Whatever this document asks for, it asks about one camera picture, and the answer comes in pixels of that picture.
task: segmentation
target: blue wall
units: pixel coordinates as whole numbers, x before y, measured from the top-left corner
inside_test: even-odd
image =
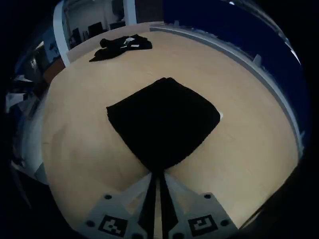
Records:
[[[300,132],[305,131],[306,144],[311,129],[310,98],[300,63],[284,40],[266,23],[237,6],[219,0],[163,0],[166,23],[179,20],[230,42],[254,58],[262,57],[262,65],[275,78],[293,108]]]

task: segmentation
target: wooden table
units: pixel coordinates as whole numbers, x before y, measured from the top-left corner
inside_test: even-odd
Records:
[[[51,83],[42,151],[58,207],[76,229],[103,194],[124,190],[147,174],[111,126],[106,107],[173,77],[224,117],[169,172],[198,193],[212,192],[241,226],[297,165],[297,145],[284,112],[258,79],[223,53],[170,33],[141,35],[152,50],[89,63],[92,51]]]

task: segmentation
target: black fabric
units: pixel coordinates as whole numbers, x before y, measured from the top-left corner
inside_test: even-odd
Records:
[[[99,49],[94,54],[94,58],[89,60],[89,62],[112,59],[112,58],[115,58],[115,57],[123,54],[124,52],[126,52],[126,50],[124,50],[124,49],[115,49],[115,50],[109,49],[109,48]]]
[[[114,40],[107,40],[103,38],[100,41],[100,46],[103,49],[99,49],[94,54],[94,58],[92,58],[90,62],[112,59],[126,51],[147,50],[152,49],[153,47],[152,43],[147,40],[146,37],[141,37],[137,34],[130,37],[134,38],[134,40],[126,42],[126,39],[129,38],[128,36],[123,36]]]
[[[205,98],[162,78],[107,107],[110,123],[151,172],[190,155],[216,127],[220,114]]]

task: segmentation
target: white paper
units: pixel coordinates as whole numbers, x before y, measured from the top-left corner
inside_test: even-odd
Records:
[[[124,42],[124,45],[127,44],[127,43],[129,43],[130,41],[133,41],[133,40],[135,40],[135,39],[132,38],[132,37],[127,38],[127,39],[125,40],[125,42]]]

